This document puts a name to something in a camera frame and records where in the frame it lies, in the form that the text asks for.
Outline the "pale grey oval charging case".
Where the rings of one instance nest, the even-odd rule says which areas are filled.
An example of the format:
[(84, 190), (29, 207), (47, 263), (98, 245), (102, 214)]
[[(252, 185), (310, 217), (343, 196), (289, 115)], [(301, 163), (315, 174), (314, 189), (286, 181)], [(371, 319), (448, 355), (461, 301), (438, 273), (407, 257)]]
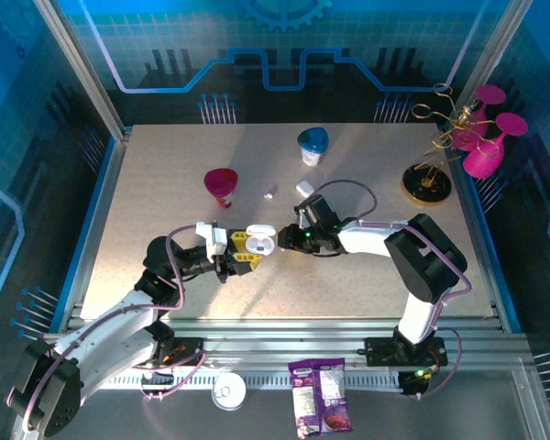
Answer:
[(274, 237), (277, 234), (272, 225), (249, 225), (246, 250), (255, 255), (268, 256), (275, 249)]

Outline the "red lidded plastic cup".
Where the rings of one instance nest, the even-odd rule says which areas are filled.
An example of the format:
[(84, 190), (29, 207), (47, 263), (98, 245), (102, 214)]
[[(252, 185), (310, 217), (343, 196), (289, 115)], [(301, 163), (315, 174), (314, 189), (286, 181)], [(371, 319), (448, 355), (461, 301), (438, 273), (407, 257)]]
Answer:
[(203, 183), (208, 191), (222, 208), (228, 208), (238, 184), (238, 174), (229, 168), (220, 168), (208, 171)]

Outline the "blue lidded white cup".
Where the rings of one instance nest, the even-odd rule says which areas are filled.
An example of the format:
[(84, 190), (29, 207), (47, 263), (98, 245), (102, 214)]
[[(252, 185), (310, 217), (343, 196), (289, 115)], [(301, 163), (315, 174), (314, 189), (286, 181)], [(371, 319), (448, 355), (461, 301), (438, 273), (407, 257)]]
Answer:
[(305, 129), (298, 137), (302, 162), (309, 166), (317, 166), (329, 147), (329, 136), (322, 127), (311, 127)]

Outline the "white round lid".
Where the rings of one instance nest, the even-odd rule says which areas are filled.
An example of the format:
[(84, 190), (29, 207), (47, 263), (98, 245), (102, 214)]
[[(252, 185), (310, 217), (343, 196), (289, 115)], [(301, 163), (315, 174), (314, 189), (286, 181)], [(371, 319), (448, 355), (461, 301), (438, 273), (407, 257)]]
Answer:
[(244, 403), (247, 386), (243, 378), (234, 372), (225, 372), (217, 377), (212, 388), (214, 405), (224, 411), (236, 411)]

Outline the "purple snack bag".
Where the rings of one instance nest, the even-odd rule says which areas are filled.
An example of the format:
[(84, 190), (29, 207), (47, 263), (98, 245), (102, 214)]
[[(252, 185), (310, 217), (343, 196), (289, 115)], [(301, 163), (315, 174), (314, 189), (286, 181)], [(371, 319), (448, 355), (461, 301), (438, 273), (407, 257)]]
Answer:
[(347, 408), (345, 360), (313, 358), (288, 364), (299, 440), (353, 431)]

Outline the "pink wine glass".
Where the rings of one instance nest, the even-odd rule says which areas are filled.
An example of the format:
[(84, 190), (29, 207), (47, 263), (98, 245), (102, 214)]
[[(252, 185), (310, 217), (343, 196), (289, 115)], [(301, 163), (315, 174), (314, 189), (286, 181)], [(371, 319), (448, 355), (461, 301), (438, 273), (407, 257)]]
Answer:
[(475, 91), (475, 101), (462, 107), (452, 132), (455, 149), (470, 152), (486, 136), (492, 121), (487, 117), (490, 105), (500, 105), (506, 93), (499, 87), (485, 84)]
[(527, 122), (515, 113), (501, 113), (494, 123), (500, 133), (493, 138), (482, 137), (463, 162), (465, 172), (475, 179), (488, 179), (502, 164), (506, 137), (521, 137), (529, 130)]

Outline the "long aluminium frame rail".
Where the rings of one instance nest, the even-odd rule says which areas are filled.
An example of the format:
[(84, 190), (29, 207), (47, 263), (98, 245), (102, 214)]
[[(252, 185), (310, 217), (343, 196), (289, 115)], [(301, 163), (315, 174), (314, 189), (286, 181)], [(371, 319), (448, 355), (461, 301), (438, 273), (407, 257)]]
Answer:
[[(390, 337), (394, 319), (166, 319), (178, 337), (200, 337), (212, 368), (283, 369), (305, 358), (345, 358), (350, 369), (366, 367), (358, 354), (369, 337)], [(534, 363), (527, 337), (507, 332), (497, 318), (447, 317), (436, 334), (449, 362), (464, 371), (515, 370)]]

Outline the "aluminium table side rail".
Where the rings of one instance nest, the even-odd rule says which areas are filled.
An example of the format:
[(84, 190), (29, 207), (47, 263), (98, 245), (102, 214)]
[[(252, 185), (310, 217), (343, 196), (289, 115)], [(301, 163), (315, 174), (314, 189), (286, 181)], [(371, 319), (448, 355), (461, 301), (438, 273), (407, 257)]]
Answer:
[(460, 159), (449, 163), (448, 171), (463, 217), (463, 238), (466, 241), (460, 248), (467, 258), (466, 276), (472, 285), (470, 292), (457, 296), (448, 303), (465, 317), (497, 319), (503, 331), (520, 334), (523, 327), (476, 184), (464, 172)]
[(51, 320), (51, 333), (58, 333), (67, 328), (75, 304), (81, 302), (87, 293), (131, 133), (132, 126), (127, 126), (123, 139), (111, 138), (106, 147), (104, 161), (97, 175), (82, 229)]

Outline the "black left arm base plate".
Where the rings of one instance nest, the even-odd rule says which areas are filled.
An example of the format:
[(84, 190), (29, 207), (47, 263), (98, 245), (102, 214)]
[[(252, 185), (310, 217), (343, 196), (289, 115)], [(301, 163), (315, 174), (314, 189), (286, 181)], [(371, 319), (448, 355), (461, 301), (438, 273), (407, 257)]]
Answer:
[(194, 366), (204, 351), (200, 337), (170, 336), (158, 342), (151, 357), (135, 365), (136, 369), (168, 369)]

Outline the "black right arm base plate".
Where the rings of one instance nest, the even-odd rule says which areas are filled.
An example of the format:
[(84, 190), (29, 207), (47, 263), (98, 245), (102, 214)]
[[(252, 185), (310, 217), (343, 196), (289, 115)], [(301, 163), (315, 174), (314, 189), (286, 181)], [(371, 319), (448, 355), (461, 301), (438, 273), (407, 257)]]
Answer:
[(430, 367), (448, 365), (445, 341), (442, 337), (428, 336), (413, 345), (398, 337), (369, 337), (359, 350), (369, 367)]

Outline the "aluminium frame post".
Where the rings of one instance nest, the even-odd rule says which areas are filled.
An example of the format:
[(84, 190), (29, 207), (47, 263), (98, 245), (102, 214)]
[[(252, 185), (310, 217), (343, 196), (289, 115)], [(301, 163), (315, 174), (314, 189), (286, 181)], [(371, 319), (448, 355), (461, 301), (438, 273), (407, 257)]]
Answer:
[(534, 0), (505, 0), (505, 9), (489, 34), (477, 63), (458, 96), (455, 109), (474, 103), (474, 92), (490, 79)]
[(124, 141), (126, 131), (92, 63), (87, 57), (71, 25), (55, 0), (32, 0), (51, 35), (60, 46), (94, 109), (116, 141)]

